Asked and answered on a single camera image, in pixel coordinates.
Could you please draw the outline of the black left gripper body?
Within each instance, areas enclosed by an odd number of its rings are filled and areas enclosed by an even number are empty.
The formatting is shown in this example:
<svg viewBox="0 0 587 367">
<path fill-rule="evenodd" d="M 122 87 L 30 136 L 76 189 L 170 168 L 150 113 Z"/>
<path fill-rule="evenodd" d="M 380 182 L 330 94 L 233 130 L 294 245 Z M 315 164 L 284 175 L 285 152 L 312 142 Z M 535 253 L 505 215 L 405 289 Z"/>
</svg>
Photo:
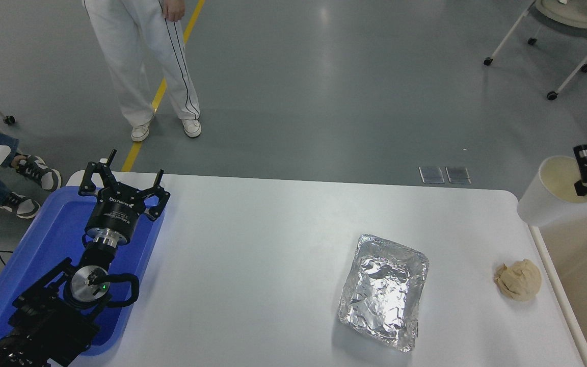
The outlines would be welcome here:
<svg viewBox="0 0 587 367">
<path fill-rule="evenodd" d="M 116 232 L 124 241 L 130 241 L 140 214 L 144 213 L 144 199 L 131 186 L 102 188 L 96 193 L 95 209 L 85 226 L 92 239 L 105 230 Z"/>
</svg>

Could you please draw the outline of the person's hand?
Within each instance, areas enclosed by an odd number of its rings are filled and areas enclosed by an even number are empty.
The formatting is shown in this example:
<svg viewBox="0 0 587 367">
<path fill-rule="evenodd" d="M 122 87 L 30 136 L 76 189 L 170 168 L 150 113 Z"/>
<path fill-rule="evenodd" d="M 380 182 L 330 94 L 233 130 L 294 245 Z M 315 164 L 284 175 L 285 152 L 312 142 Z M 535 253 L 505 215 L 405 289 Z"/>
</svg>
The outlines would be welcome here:
<svg viewBox="0 0 587 367">
<path fill-rule="evenodd" d="M 163 1 L 163 18 L 170 22 L 180 21 L 186 12 L 184 0 L 165 0 Z"/>
</svg>

